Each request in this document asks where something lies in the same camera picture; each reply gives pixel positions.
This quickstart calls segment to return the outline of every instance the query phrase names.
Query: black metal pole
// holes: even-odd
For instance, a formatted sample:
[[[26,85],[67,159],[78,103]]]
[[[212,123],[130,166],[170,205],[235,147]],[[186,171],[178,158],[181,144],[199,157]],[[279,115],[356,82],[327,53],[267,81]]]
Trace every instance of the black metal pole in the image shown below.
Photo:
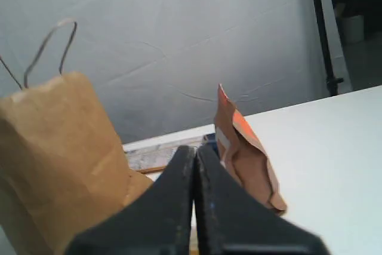
[[[328,35],[326,34],[326,25],[324,19],[324,11],[322,9],[322,0],[313,0],[316,20],[318,25],[318,34],[321,42],[322,55],[324,57],[324,64],[326,70],[326,87],[330,96],[338,95],[338,84],[344,81],[343,78],[336,78],[333,72],[332,59],[330,56]]]

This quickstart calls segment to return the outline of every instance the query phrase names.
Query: gray backdrop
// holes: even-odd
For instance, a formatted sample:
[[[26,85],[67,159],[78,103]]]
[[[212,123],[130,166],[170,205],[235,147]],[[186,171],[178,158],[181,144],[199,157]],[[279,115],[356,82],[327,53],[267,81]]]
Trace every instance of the gray backdrop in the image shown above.
[[[219,82],[246,115],[327,96],[312,0],[0,4],[0,54],[19,79],[50,27],[78,20],[64,70],[88,75],[123,142],[211,123]],[[330,0],[324,6],[335,70],[348,78]],[[57,74],[69,32],[50,42],[31,84]],[[15,90],[0,68],[0,96]]]

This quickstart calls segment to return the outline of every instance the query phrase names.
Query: brown paper bag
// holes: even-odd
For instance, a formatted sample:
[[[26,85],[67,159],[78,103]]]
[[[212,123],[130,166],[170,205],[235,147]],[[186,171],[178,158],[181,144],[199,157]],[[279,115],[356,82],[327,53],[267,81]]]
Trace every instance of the brown paper bag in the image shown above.
[[[62,254],[150,184],[129,169],[86,76],[67,73],[0,99],[0,224],[18,254]]]
[[[285,212],[287,206],[263,146],[221,85],[214,122],[221,163],[229,174],[267,208],[278,214]]]

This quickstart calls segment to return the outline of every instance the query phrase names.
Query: white tabletop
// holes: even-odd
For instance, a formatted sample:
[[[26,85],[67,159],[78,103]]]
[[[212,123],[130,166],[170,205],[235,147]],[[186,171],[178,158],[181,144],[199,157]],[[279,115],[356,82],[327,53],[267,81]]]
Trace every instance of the white tabletop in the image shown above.
[[[280,181],[285,219],[320,235],[332,254],[382,254],[382,86],[246,119]],[[213,132],[207,125],[124,149]]]

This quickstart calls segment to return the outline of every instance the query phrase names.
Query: white container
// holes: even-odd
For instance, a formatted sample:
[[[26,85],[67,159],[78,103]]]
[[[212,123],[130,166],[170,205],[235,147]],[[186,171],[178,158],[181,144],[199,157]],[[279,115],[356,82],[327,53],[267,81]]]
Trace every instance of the white container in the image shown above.
[[[356,15],[342,19],[342,30],[347,44],[357,43],[365,40],[363,29],[363,16]]]

